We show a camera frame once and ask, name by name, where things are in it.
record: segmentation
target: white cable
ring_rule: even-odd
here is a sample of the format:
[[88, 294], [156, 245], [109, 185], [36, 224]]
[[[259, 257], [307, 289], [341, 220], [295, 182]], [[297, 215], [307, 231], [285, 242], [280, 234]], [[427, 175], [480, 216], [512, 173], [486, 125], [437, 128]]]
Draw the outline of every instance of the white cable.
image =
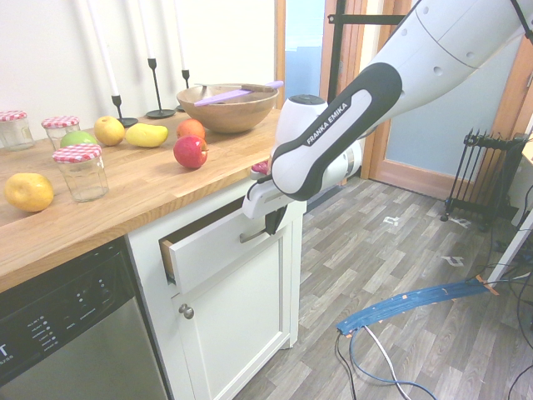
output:
[[527, 278], [530, 276], [530, 273], [531, 272], [528, 272], [528, 273], [525, 273], [524, 275], [520, 275], [519, 277], [514, 277], [512, 279], [509, 279], [510, 281], [514, 281], [515, 279], [522, 279], [522, 278]]
[[[398, 381], [399, 379], [396, 377], [396, 374], [394, 372], [392, 361], [389, 358], [389, 355], [386, 353], [385, 348], [383, 348], [383, 346], [381, 345], [381, 342], [378, 340], [374, 332], [371, 331], [369, 327], [365, 326], [364, 328], [366, 329], [368, 334], [372, 337], [372, 339], [374, 339], [374, 342], [376, 342], [377, 346], [380, 348], [381, 353], [383, 354], [383, 357], [385, 357], [386, 363], [389, 364], [389, 369], [391, 370], [392, 379], [394, 379], [395, 381]], [[401, 395], [403, 396], [405, 400], [411, 400], [409, 395], [407, 395], [407, 393], [403, 390], [403, 387], [401, 387], [400, 383], [397, 382], [396, 387], [398, 388], [398, 390], [400, 391]]]

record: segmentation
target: wooden countertop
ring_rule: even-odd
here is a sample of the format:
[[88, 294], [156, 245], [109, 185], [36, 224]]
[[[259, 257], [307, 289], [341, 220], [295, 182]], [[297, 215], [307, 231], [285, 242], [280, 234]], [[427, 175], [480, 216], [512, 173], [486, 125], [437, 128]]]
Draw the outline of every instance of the wooden countertop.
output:
[[160, 147], [126, 141], [105, 147], [109, 193], [93, 202], [74, 202], [48, 140], [21, 152], [0, 149], [2, 193], [7, 179], [19, 172], [41, 173], [55, 192], [52, 204], [36, 213], [20, 211], [0, 196], [0, 292], [246, 178], [253, 164], [269, 156], [279, 111], [245, 134], [207, 131], [207, 162], [194, 171], [179, 165], [172, 152], [176, 127], [187, 118], [184, 113], [159, 121], [140, 118], [168, 127]]

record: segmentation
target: open drawer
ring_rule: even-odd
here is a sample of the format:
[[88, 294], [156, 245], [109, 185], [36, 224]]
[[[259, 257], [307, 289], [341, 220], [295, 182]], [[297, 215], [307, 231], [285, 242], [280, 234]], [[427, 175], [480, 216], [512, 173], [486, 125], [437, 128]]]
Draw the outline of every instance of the open drawer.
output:
[[264, 228], [264, 220], [249, 219], [241, 205], [242, 197], [159, 241], [167, 276], [179, 293], [190, 292], [268, 239], [264, 233], [241, 242], [241, 235], [248, 237]]

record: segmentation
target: black candlestick holder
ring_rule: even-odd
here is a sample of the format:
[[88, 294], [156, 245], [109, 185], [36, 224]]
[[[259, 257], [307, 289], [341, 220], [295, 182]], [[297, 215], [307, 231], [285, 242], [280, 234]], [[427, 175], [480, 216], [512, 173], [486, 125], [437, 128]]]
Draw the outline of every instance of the black candlestick holder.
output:
[[[191, 76], [191, 74], [189, 73], [189, 70], [188, 69], [182, 69], [182, 76], [183, 76], [183, 79], [185, 79], [185, 87], [188, 89], [189, 88], [189, 77]], [[185, 110], [183, 109], [181, 104], [179, 104], [176, 107], [176, 110], [179, 111], [180, 113], [184, 113], [185, 112]]]
[[122, 112], [120, 111], [120, 106], [122, 105], [122, 99], [120, 98], [120, 94], [117, 96], [111, 96], [111, 100], [113, 101], [113, 104], [117, 107], [118, 120], [125, 128], [132, 127], [133, 125], [139, 122], [139, 120], [136, 118], [123, 118], [122, 117]]
[[157, 76], [156, 76], [156, 67], [157, 62], [155, 58], [148, 58], [148, 67], [152, 70], [153, 74], [153, 83], [156, 86], [156, 95], [157, 95], [157, 105], [159, 106], [158, 110], [147, 112], [148, 118], [153, 119], [163, 119], [171, 117], [176, 113], [176, 110], [162, 109], [161, 108], [161, 98], [159, 97], [159, 87], [157, 85]]

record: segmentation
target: wooden door frame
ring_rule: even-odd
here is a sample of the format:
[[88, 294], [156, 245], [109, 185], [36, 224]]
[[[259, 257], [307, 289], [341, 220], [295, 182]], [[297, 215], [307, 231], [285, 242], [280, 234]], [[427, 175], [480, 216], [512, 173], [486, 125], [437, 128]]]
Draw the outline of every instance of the wooden door frame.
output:
[[[408, 0], [385, 0], [383, 7], [384, 14], [387, 12], [406, 13], [411, 8]], [[388, 39], [390, 32], [385, 27], [381, 28], [379, 48]], [[501, 133], [504, 139], [511, 138], [518, 132], [523, 133], [533, 113], [533, 93], [528, 95], [526, 87], [533, 69], [531, 60], [533, 60], [533, 47], [527, 39], [523, 38], [491, 130]], [[391, 121], [389, 120], [381, 124], [374, 134], [366, 139], [361, 177], [383, 181], [435, 198], [447, 198], [455, 177], [386, 160], [386, 146], [390, 131]], [[481, 165], [481, 176], [487, 168], [488, 164]]]
[[[276, 14], [276, 56], [274, 59], [274, 77], [277, 81], [285, 82], [285, 22], [286, 22], [286, 5], [285, 0], [276, 0], [275, 6]], [[279, 95], [277, 96], [276, 108], [283, 107], [285, 102], [285, 86], [278, 89]]]

